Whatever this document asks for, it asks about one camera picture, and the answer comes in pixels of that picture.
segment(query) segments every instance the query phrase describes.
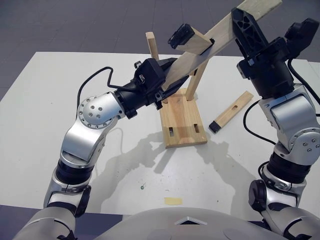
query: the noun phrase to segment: gray floor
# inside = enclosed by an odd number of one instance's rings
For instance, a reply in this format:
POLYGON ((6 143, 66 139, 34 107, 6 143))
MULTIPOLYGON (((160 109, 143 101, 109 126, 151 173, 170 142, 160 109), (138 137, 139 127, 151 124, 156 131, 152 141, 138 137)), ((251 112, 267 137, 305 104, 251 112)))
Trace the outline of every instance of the gray floor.
MULTIPOLYGON (((0 0, 0 100, 37 51, 148 53, 145 32, 153 31, 160 54, 179 54, 167 41, 182 23, 189 23, 205 33, 240 2, 0 0)), ((293 22, 306 18, 320 21, 320 0, 283 0, 280 7, 259 21, 259 25, 271 41, 284 36, 293 22)), ((241 53, 232 43, 219 55, 240 56, 241 53)), ((300 58, 320 62, 320 30, 300 58)), ((0 206, 0 238, 11 239, 35 211, 0 206)), ((78 228, 80 239, 92 239, 121 217, 86 214, 80 220, 83 227, 78 228)))

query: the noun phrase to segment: wooden plank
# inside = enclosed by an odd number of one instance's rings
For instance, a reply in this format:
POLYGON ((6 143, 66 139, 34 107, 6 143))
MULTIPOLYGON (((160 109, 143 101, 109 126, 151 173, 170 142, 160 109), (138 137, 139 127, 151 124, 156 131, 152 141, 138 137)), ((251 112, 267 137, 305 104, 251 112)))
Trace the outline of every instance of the wooden plank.
POLYGON ((207 143, 196 101, 187 101, 186 88, 179 89, 160 109, 166 148, 207 143))
POLYGON ((199 85, 202 75, 204 74, 207 64, 208 60, 202 63, 196 71, 195 75, 191 77, 188 88, 186 89, 185 93, 187 101, 191 101, 192 99, 194 99, 196 89, 199 85))
POLYGON ((247 105, 254 96, 245 91, 234 103, 232 103, 223 113, 221 113, 209 126, 217 133, 223 128, 245 105, 247 105))
POLYGON ((212 42, 192 26, 189 25, 189 27, 194 32, 194 35, 185 44, 178 45, 175 49, 200 55, 212 45, 212 42))
MULTIPOLYGON (((245 0, 238 8, 250 13, 256 20, 259 20, 281 3, 281 0, 245 0)), ((214 45, 201 55, 195 55, 190 52, 183 53, 166 71, 166 82, 162 85, 164 91, 170 84, 187 76, 235 39, 231 12, 211 28, 205 36, 209 39, 213 38, 214 45)))
POLYGON ((158 48, 156 43, 155 35, 152 31, 146 32, 146 41, 148 42, 149 51, 151 54, 151 57, 155 60, 159 60, 159 54, 158 54, 158 48))

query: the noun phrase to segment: wooden stick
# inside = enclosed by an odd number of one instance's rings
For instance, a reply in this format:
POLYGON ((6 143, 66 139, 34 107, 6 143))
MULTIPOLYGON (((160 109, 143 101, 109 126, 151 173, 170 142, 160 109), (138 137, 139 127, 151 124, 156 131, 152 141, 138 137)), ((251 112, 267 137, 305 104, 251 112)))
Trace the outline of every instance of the wooden stick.
POLYGON ((156 38, 155 38, 154 33, 152 31, 149 31, 149 32, 145 33, 145 36, 146 36, 146 40, 148 42, 151 57, 158 61, 159 54, 158 54, 158 48, 157 48, 157 43, 156 43, 156 38))
POLYGON ((185 93, 185 97, 187 101, 191 101, 192 99, 194 99, 196 89, 198 87, 198 84, 200 82, 202 75, 204 74, 207 64, 208 64, 208 60, 202 63, 198 67, 198 70, 196 71, 195 75, 191 77, 188 88, 186 89, 186 93, 185 93))
MULTIPOLYGON (((250 13, 256 20, 259 20, 281 3, 281 0, 245 0, 238 8, 250 13)), ((212 58, 235 39, 232 29, 231 13, 211 28, 205 36, 209 39, 214 39, 215 42, 213 46, 201 55, 195 55, 190 52, 183 53, 166 71, 166 81, 162 85, 164 91, 175 81, 189 75, 189 73, 208 59, 212 58)))
POLYGON ((209 128, 217 133, 223 128, 254 96, 245 91, 234 103, 221 113, 210 125, 209 128))

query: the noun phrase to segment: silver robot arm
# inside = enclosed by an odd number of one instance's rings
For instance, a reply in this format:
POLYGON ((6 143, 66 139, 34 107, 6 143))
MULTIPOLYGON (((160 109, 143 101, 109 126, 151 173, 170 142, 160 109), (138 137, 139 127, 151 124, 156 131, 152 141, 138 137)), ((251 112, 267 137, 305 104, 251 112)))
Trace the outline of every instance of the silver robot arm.
POLYGON ((307 184, 305 176, 320 156, 315 107, 301 84, 283 97, 262 99, 259 105, 279 141, 261 169, 263 181, 250 186, 251 206, 261 212, 273 232, 289 239, 314 236, 320 232, 320 219, 298 206, 307 184))
POLYGON ((106 135, 119 119, 134 117, 142 106, 155 104, 160 109, 161 101, 180 88, 189 76, 162 90, 166 82, 165 70, 175 60, 148 58, 143 63, 135 63, 134 77, 125 86, 111 85, 113 69, 105 67, 111 70, 107 85, 117 90, 88 97, 79 104, 75 123, 64 136, 59 161, 45 195, 44 209, 32 217, 15 240, 75 239, 75 218, 86 211, 91 173, 105 146, 106 135))
POLYGON ((244 56, 237 67, 262 97, 259 105, 278 137, 269 162, 259 173, 262 179, 250 185, 249 204, 273 232, 291 240, 315 238, 320 234, 320 219, 298 206, 305 177, 320 156, 320 126, 305 87, 294 84, 291 73, 305 81, 291 62, 309 46, 319 22, 308 18, 294 23, 285 38, 269 43, 252 15, 237 8, 231 14, 236 43, 244 56))

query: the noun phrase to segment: table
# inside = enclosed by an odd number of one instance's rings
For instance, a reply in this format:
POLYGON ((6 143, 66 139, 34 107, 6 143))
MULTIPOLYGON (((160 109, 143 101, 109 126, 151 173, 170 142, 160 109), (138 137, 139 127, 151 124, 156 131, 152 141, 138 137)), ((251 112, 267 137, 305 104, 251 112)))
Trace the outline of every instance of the table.
MULTIPOLYGON (((37 52, 0 102, 0 204, 42 208, 61 143, 75 120, 77 92, 98 69, 111 66, 111 82, 132 79, 134 63, 148 54, 37 52)), ((160 59, 177 57, 160 55, 160 59)), ((241 110, 217 134, 208 126, 245 90, 259 99, 251 82, 242 79, 236 64, 242 57, 215 56, 196 91, 196 102, 208 143, 165 149, 161 121, 151 105, 130 120, 118 122, 106 138, 106 147, 92 172, 89 213, 131 215, 168 207, 164 197, 182 198, 183 207, 218 210, 259 221, 248 204, 248 190, 257 168, 269 159, 273 145, 247 133, 241 110)), ((306 60, 293 66, 317 94, 320 80, 306 60)), ((108 72, 83 89, 81 99, 110 91, 108 72)), ((259 107, 248 115, 253 131, 276 141, 276 131, 259 107)), ((307 176, 300 207, 320 217, 320 161, 307 176)))

